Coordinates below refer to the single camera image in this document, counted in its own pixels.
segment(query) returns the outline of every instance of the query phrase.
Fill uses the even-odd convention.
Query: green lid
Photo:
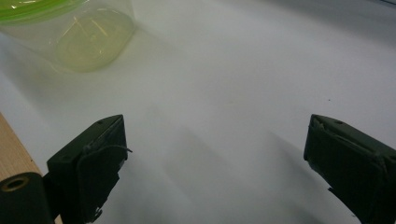
[[[47,18],[76,7],[83,0],[0,0],[0,24]]]

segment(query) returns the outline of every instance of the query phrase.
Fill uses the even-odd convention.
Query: plastic container
[[[131,0],[1,0],[0,32],[55,65],[90,72],[116,59],[134,32]]]

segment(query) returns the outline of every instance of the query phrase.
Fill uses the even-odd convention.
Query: clear plastic
[[[0,31],[55,65],[90,72],[115,60],[134,32],[130,0],[72,1]]]

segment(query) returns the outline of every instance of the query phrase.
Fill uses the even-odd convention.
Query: white surface
[[[56,74],[0,36],[0,110],[39,167],[123,114],[134,151],[97,223],[359,223],[303,161],[312,113],[396,147],[396,9],[134,0],[111,66]]]

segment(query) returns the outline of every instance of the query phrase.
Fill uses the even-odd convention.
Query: wooden block
[[[0,181],[25,172],[41,174],[32,157],[0,113]],[[62,221],[57,217],[55,223],[62,224]]]

